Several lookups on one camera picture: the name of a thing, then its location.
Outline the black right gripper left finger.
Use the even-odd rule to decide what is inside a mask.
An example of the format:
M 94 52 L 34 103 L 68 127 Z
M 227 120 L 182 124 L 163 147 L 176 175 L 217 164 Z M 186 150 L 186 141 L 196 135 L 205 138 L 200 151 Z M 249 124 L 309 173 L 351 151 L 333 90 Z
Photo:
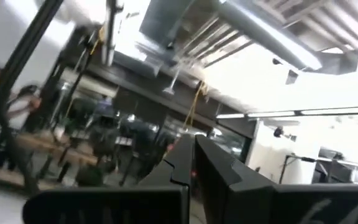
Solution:
M 189 224 L 194 139 L 186 134 L 139 182 L 151 191 L 142 224 Z

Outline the black metal stand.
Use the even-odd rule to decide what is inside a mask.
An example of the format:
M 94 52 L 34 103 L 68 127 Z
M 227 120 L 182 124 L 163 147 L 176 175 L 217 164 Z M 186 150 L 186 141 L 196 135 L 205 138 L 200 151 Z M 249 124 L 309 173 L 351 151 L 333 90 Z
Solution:
M 279 181 L 278 183 L 281 184 L 282 181 L 283 181 L 283 177 L 284 177 L 284 174 L 285 174 L 285 171 L 287 169 L 287 166 L 289 165 L 289 159 L 290 158 L 293 158 L 293 162 L 295 160 L 300 160 L 300 161 L 303 161 L 303 162 L 316 162 L 317 160 L 316 159 L 313 159 L 313 158 L 310 158 L 310 157 L 300 157 L 300 156 L 296 156 L 294 154 L 288 154 L 285 156 L 285 159 L 284 159 L 284 163 L 282 164 L 282 169 L 281 169 L 281 173 L 280 173 L 280 178 L 279 178 Z

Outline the grey ceiling pipe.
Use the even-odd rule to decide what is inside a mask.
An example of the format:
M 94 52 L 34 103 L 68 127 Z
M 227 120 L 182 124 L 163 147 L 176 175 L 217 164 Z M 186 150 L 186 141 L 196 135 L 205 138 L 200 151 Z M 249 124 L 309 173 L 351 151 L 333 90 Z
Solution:
M 358 64 L 358 51 L 315 51 L 251 0 L 150 0 L 140 32 L 175 60 L 194 60 L 205 66 L 251 44 L 275 54 L 274 63 L 287 63 L 304 72 L 342 75 L 354 72 Z M 240 37 L 247 42 L 218 60 L 206 61 Z

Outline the black rig upright post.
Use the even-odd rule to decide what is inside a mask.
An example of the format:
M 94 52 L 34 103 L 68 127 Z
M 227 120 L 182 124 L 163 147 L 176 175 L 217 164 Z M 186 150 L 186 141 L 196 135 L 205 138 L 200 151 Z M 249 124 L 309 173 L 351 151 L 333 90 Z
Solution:
M 8 120 L 6 119 L 6 101 L 10 95 L 10 90 L 13 84 L 21 74 L 24 65 L 34 52 L 34 49 L 40 42 L 63 1 L 64 0 L 44 1 L 0 74 L 1 133 L 6 139 L 6 151 L 22 172 L 25 188 L 30 194 L 36 194 L 39 191 L 39 187 L 36 179 L 32 177 L 31 171 L 27 168 L 24 153 L 17 145 L 16 140 L 11 133 L 11 129 L 9 128 Z

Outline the background wooden table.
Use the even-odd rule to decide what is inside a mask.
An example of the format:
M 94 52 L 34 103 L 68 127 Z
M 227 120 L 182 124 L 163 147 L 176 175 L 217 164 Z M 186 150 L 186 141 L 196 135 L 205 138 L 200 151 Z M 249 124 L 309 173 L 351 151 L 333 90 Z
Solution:
M 67 152 L 63 154 L 65 149 L 69 146 L 69 143 L 71 143 L 69 137 L 65 134 L 60 138 L 60 142 L 55 142 L 53 137 L 47 136 L 46 134 L 22 133 L 16 136 L 16 142 L 25 149 L 51 153 L 52 157 L 58 161 L 63 159 L 63 162 L 71 162 L 79 165 L 96 165 L 98 161 L 96 156 L 77 150 L 77 148 L 73 146 L 70 146 Z

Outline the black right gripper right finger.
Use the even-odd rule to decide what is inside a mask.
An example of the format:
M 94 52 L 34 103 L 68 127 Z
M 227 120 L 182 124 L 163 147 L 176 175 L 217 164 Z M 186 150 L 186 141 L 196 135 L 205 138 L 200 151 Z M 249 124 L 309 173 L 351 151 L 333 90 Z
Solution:
M 195 137 L 195 167 L 207 224 L 269 224 L 271 180 L 202 135 Z

